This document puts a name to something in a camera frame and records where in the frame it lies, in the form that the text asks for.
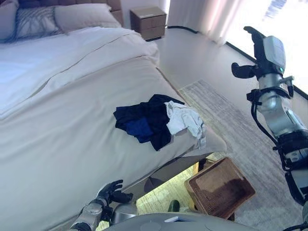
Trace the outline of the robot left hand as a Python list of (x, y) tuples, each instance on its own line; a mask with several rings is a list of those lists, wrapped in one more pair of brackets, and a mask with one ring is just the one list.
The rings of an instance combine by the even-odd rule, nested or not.
[(133, 193), (122, 192), (123, 180), (116, 180), (103, 186), (97, 193), (96, 199), (103, 202), (105, 206), (112, 202), (126, 204), (133, 198)]

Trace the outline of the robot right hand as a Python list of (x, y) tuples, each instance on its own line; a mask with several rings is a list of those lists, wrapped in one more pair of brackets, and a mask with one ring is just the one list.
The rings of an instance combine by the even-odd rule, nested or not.
[(284, 75), (286, 57), (284, 45), (275, 36), (265, 36), (251, 26), (245, 26), (254, 43), (255, 65), (231, 64), (232, 74), (236, 78), (247, 79), (263, 77), (268, 74)]

